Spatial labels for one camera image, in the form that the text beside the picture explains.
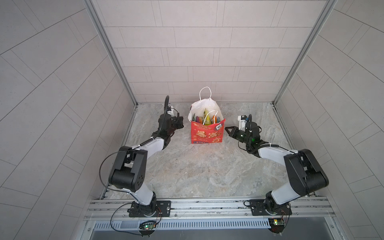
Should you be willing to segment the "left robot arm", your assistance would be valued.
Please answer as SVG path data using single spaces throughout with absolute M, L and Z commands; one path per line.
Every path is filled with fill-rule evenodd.
M 183 117 L 169 107 L 159 118 L 158 130 L 148 140 L 137 147 L 123 146 L 119 149 L 108 183 L 134 198 L 131 217 L 151 217 L 157 213 L 156 194 L 145 184 L 147 160 L 165 149 L 175 131 L 183 127 Z

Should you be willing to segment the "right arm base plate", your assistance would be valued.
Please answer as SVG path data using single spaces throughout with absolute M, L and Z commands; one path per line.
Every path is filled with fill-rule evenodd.
M 273 200 L 249 200 L 253 216 L 292 215 L 289 203 L 277 205 Z

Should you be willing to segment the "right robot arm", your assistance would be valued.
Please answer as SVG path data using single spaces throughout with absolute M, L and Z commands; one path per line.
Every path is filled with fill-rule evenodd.
M 286 167 L 289 181 L 266 194 L 263 208 L 269 215 L 288 215 L 288 204 L 329 185 L 329 179 L 314 154 L 308 149 L 287 150 L 279 145 L 263 141 L 261 127 L 246 122 L 242 129 L 226 127 L 233 139 L 246 145 L 245 151 L 258 158 L 268 159 Z

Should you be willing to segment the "yellow snack packet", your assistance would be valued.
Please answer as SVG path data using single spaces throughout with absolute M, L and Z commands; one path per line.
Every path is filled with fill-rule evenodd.
M 207 109 L 204 110 L 203 125 L 205 125 L 205 126 L 211 125 L 210 112 Z

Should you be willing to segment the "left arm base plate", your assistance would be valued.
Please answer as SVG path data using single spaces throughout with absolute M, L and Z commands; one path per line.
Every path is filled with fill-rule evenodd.
M 151 217 L 169 217 L 171 210 L 171 201 L 157 201 L 150 203 L 148 206 L 132 202 L 131 207 L 127 210 L 130 218 L 151 218 Z

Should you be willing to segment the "red paper gift bag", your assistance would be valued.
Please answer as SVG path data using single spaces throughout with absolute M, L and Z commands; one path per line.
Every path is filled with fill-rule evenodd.
M 225 121 L 221 109 L 211 97 L 200 100 L 191 105 L 188 120 L 191 123 L 192 144 L 212 144 L 223 141 Z M 204 110 L 210 112 L 211 125 L 203 125 Z

